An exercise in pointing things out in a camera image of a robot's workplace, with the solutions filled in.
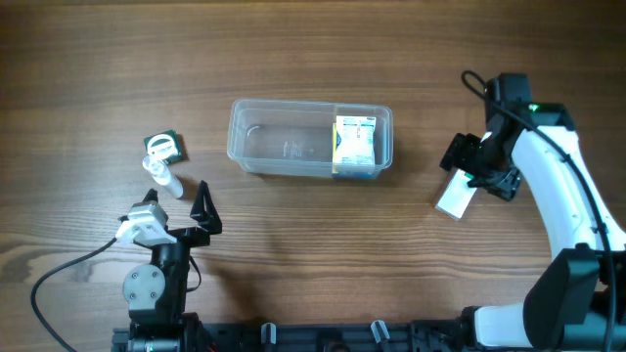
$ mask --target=clear plastic container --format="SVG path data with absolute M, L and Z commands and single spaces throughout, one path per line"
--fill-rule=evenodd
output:
M 231 111 L 228 157 L 247 172 L 334 177 L 333 124 L 337 115 L 377 119 L 374 170 L 341 175 L 376 178 L 393 161 L 393 114 L 382 106 L 238 100 Z

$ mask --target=small green box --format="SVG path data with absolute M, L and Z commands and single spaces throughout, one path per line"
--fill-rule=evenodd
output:
M 148 154 L 155 155 L 165 164 L 183 160 L 183 151 L 174 130 L 144 138 L 144 146 Z

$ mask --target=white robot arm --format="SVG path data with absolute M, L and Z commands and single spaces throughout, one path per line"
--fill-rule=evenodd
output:
M 562 126 L 539 128 L 571 155 L 594 194 L 607 227 L 610 247 L 623 250 L 626 234 L 611 217 L 585 167 L 576 132 Z M 591 249 L 604 249 L 580 182 L 554 148 L 535 132 L 524 130 L 517 138 L 512 157 L 537 202 L 553 259 L 563 249 L 575 248 L 579 243 L 586 243 Z M 479 308 L 474 313 L 474 328 L 477 342 L 485 347 L 533 347 L 524 330 L 523 303 Z
M 483 85 L 484 95 L 468 84 L 466 75 Z M 626 234 L 608 212 L 587 171 L 566 109 L 560 104 L 532 103 L 523 74 L 503 73 L 484 82 L 466 71 L 462 78 L 485 101 L 491 136 L 481 142 L 475 136 L 458 134 L 441 167 L 467 171 L 474 176 L 471 187 L 484 188 L 505 200 L 515 196 L 525 178 L 546 226 L 553 258 L 524 302 L 468 308 L 469 313 L 464 310 L 473 328 L 470 340 L 474 347 L 626 348 L 626 326 L 620 324 L 623 314 L 614 327 L 606 326 L 609 310 L 614 312 L 614 306 L 623 310 L 626 303 L 620 298 L 624 292 L 616 293 L 625 279 L 620 268 L 624 265 Z M 604 248 L 604 234 L 608 250 Z M 615 285 L 595 292 L 598 281 Z M 610 299 L 615 300 L 613 307 Z

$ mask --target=white plastic bottle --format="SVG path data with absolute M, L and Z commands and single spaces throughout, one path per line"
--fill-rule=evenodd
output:
M 163 160 L 153 155 L 146 155 L 143 164 L 144 168 L 150 172 L 155 181 L 164 186 L 175 198 L 183 196 L 183 185 L 180 183 L 180 180 L 169 171 L 169 168 L 165 165 Z

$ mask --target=wooden table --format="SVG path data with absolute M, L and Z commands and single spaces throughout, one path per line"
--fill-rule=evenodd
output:
M 224 222 L 194 250 L 188 310 L 205 322 L 403 322 L 523 299 L 550 262 L 527 186 L 512 203 L 478 192 L 458 222 L 433 209 L 452 137 L 484 132 L 467 68 L 526 72 L 537 100 L 564 102 L 625 224 L 624 3 L 135 3 L 0 8 L 3 351 L 60 350 L 31 286 L 113 237 L 156 186 L 143 138 L 170 128 L 190 159 L 173 171 L 206 180 Z M 226 156 L 239 98 L 388 106 L 393 165 L 375 182 L 246 174 Z M 161 204 L 192 224 L 189 200 Z M 73 347 L 106 351 L 129 322 L 122 281 L 148 260 L 115 244 L 51 278 L 40 307 Z

